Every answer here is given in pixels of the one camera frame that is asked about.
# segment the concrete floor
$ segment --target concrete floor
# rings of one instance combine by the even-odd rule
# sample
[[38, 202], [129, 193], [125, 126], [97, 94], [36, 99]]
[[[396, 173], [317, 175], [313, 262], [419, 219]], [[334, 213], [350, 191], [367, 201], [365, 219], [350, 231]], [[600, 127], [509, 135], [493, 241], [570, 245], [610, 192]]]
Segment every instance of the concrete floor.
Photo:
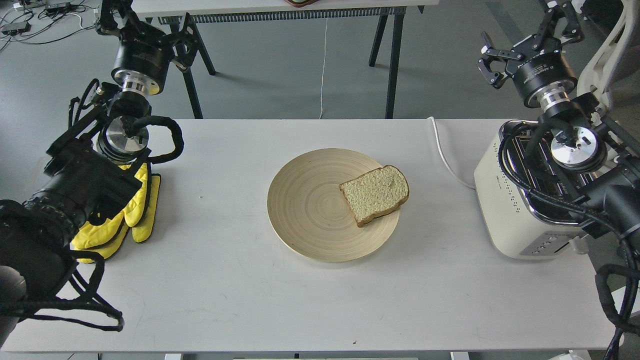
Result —
[[[99, 2], [85, 2], [96, 6]], [[10, 6], [0, 1], [0, 12]], [[84, 25], [94, 17], [83, 14]], [[423, 119], [531, 119], [540, 109], [527, 109], [508, 82], [494, 90], [476, 69], [482, 47], [480, 32], [488, 31], [496, 47], [509, 48], [537, 30], [542, 12], [537, 1], [441, 0], [424, 14], [409, 8], [404, 22], [400, 69], [397, 80], [396, 118]], [[52, 40], [78, 28], [69, 17], [40, 35]], [[46, 22], [32, 21], [34, 29]], [[377, 18], [290, 20], [202, 24], [199, 26], [216, 69], [211, 77], [201, 59], [193, 74], [206, 119], [314, 119], [320, 115], [326, 26], [326, 66], [323, 85], [323, 118], [376, 119], [384, 116], [387, 91], [391, 21], [381, 45], [378, 63], [367, 66]], [[604, 40], [590, 22], [583, 22], [587, 39], [565, 47], [567, 60], [579, 74]], [[168, 31], [168, 26], [160, 26]], [[92, 78], [111, 79], [118, 47], [115, 37], [84, 31], [47, 45], [9, 44], [0, 53], [0, 131], [12, 136], [0, 143], [0, 199], [23, 201], [36, 190], [46, 161], [45, 150], [67, 126], [67, 105], [81, 95]], [[637, 73], [616, 85], [612, 116], [637, 131], [640, 103]], [[181, 73], [171, 68], [163, 93], [150, 99], [155, 115], [193, 118]], [[20, 134], [29, 131], [42, 139], [26, 143]], [[462, 174], [471, 178], [471, 174]], [[6, 189], [23, 189], [15, 193]], [[595, 267], [619, 263], [615, 242], [603, 238], [591, 242]], [[621, 359], [637, 359], [640, 341], [627, 336]], [[488, 352], [472, 359], [548, 359], [550, 352]], [[602, 351], [592, 352], [594, 359]], [[71, 354], [7, 354], [0, 359], [61, 359]], [[414, 354], [421, 359], [447, 359], [443, 352]], [[222, 359], [197, 354], [197, 359]], [[93, 359], [76, 354], [72, 359]], [[104, 359], [161, 359], [161, 354], [106, 354]]]

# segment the table leg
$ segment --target table leg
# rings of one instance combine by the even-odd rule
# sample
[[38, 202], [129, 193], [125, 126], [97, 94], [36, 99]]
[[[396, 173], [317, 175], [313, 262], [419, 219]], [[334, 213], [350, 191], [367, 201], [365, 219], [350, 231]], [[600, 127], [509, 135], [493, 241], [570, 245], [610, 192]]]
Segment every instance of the table leg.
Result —
[[380, 18], [378, 19], [376, 37], [373, 39], [371, 55], [369, 56], [370, 67], [374, 67], [376, 65], [376, 58], [378, 57], [378, 51], [380, 50], [380, 42], [382, 42], [382, 35], [385, 33], [385, 26], [387, 25], [387, 17], [388, 15], [380, 15]]
[[[170, 24], [172, 33], [177, 33], [180, 31], [180, 26], [178, 24]], [[178, 56], [183, 55], [186, 50], [184, 45], [179, 44], [175, 47], [178, 52]], [[198, 99], [198, 92], [196, 91], [196, 85], [193, 81], [193, 75], [191, 73], [191, 69], [182, 72], [182, 77], [184, 78], [184, 84], [187, 87], [187, 94], [189, 95], [189, 102], [191, 103], [191, 110], [193, 111], [193, 117], [196, 119], [204, 119], [202, 116], [202, 109], [200, 108], [200, 100]]]
[[207, 67], [207, 71], [209, 72], [209, 75], [213, 76], [216, 74], [216, 68], [213, 67], [213, 62], [211, 61], [209, 52], [207, 51], [206, 46], [204, 46], [204, 41], [200, 36], [200, 30], [198, 30], [198, 27], [196, 26], [195, 23], [193, 24], [193, 32], [194, 32], [194, 35], [198, 38], [198, 41], [200, 42], [200, 48], [198, 50], [200, 51], [200, 56], [202, 56], [202, 60], [204, 61], [204, 66]]
[[394, 117], [394, 105], [396, 102], [396, 83], [398, 77], [398, 63], [400, 60], [400, 43], [402, 41], [402, 27], [404, 14], [394, 15], [394, 34], [391, 39], [391, 62], [389, 63], [389, 83], [387, 87], [387, 109], [385, 119]]

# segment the bamboo plate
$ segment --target bamboo plate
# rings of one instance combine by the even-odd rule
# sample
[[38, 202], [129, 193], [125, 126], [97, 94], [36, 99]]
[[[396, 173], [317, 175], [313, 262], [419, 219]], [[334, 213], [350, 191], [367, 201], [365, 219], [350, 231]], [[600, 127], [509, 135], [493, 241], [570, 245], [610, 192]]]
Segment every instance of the bamboo plate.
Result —
[[271, 225], [292, 250], [340, 263], [374, 252], [394, 232], [400, 211], [357, 227], [338, 185], [381, 165], [359, 152], [320, 149], [288, 162], [267, 196]]

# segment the slice of bread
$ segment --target slice of bread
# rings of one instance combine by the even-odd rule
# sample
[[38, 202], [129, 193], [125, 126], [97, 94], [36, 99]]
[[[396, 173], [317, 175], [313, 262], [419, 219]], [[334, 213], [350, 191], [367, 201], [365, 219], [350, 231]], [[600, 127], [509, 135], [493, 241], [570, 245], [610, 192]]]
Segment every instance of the slice of bread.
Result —
[[397, 210], [409, 198], [409, 184], [392, 165], [366, 172], [339, 185], [358, 227]]

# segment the white table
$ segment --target white table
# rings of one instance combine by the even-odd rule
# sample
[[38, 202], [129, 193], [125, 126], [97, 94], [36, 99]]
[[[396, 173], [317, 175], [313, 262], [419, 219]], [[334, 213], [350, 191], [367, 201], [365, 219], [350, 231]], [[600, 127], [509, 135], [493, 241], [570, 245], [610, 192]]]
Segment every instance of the white table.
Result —
[[[423, 11], [426, 5], [436, 5], [438, 2], [439, 0], [320, 0], [302, 8], [295, 8], [284, 0], [136, 0], [133, 2], [132, 8], [139, 17], [144, 17], [149, 22], [157, 17], [161, 24], [169, 24], [173, 33], [178, 32], [182, 16], [187, 12], [193, 16], [195, 23], [379, 16], [376, 35], [369, 55], [370, 67], [376, 64], [387, 18], [389, 15], [393, 15], [394, 28], [385, 108], [385, 118], [391, 119], [394, 114], [400, 44], [406, 7], [415, 5], [420, 8], [420, 11]], [[206, 48], [203, 47], [200, 52], [209, 74], [215, 75], [216, 69]], [[187, 86], [193, 115], [196, 119], [202, 119], [200, 101], [190, 70], [184, 73], [184, 82]]]
[[[179, 120], [148, 242], [126, 240], [99, 293], [125, 329], [18, 324], [5, 351], [259, 352], [605, 348], [587, 256], [518, 261], [491, 245], [476, 195], [438, 157], [427, 120]], [[466, 181], [503, 120], [439, 120]], [[150, 147], [170, 150], [151, 128]], [[341, 147], [400, 168], [411, 195], [373, 254], [326, 264], [287, 248], [266, 210], [272, 178]]]

